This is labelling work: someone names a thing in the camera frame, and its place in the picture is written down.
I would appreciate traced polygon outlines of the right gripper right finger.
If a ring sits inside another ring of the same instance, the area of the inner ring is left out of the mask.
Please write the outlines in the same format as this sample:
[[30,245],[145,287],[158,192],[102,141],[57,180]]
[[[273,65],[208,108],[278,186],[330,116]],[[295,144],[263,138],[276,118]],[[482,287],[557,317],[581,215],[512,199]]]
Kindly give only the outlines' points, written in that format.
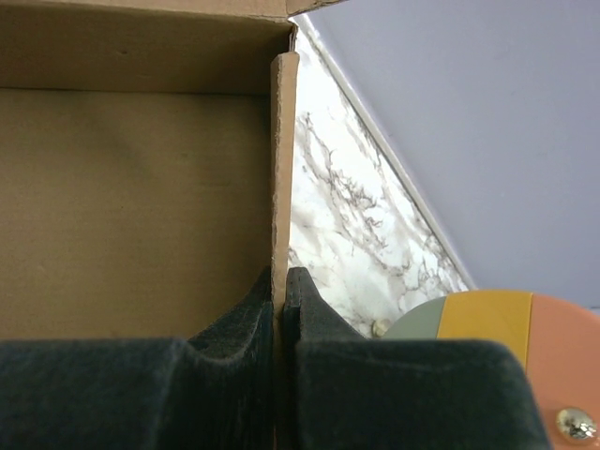
[[516,357],[486,340],[357,333],[289,270],[281,315],[295,449],[548,449]]

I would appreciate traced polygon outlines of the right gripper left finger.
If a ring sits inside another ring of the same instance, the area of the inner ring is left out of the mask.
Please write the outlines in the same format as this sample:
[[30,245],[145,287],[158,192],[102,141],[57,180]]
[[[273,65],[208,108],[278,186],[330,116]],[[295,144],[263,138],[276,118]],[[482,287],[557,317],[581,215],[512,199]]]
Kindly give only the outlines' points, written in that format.
[[5,341],[5,449],[269,449],[273,303],[264,270],[196,336]]

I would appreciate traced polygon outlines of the cardboard box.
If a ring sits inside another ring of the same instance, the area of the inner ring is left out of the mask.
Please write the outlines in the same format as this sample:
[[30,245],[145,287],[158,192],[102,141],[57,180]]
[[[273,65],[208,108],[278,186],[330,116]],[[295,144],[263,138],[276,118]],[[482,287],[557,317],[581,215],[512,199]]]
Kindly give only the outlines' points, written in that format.
[[283,306],[319,7],[2,3],[2,338],[190,337],[265,267]]

